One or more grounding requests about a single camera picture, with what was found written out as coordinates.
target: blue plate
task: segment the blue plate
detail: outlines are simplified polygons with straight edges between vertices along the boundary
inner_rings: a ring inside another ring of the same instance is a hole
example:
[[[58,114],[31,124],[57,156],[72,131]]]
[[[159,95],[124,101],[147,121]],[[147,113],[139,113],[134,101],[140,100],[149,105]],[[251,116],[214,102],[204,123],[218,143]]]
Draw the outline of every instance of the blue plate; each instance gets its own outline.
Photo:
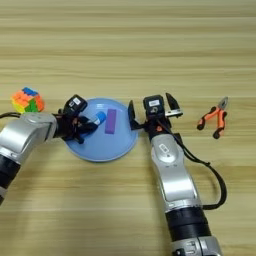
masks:
[[[85,138],[84,144],[80,145],[73,140],[66,142],[75,155],[93,162],[107,162],[122,157],[135,146],[138,132],[131,131],[125,105],[111,99],[90,99],[81,115],[91,118],[99,111],[107,115],[108,109],[116,109],[117,112],[115,134],[105,134],[104,121],[94,133],[82,135]]]

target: rubik's cube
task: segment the rubik's cube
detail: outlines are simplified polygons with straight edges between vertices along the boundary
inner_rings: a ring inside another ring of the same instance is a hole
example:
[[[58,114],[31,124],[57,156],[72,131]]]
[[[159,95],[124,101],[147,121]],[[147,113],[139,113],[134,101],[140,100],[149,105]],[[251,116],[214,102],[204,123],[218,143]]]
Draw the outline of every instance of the rubik's cube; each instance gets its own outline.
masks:
[[[12,104],[19,113],[41,112],[44,102],[39,93],[25,87],[12,96]]]

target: purple rectangular block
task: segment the purple rectangular block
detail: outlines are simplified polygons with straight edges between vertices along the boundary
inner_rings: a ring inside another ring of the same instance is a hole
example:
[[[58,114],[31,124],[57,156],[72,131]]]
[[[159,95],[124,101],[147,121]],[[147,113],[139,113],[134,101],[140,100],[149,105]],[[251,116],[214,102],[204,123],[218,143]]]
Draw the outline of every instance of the purple rectangular block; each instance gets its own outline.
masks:
[[[106,134],[114,134],[116,128],[116,109],[109,109],[105,126]]]

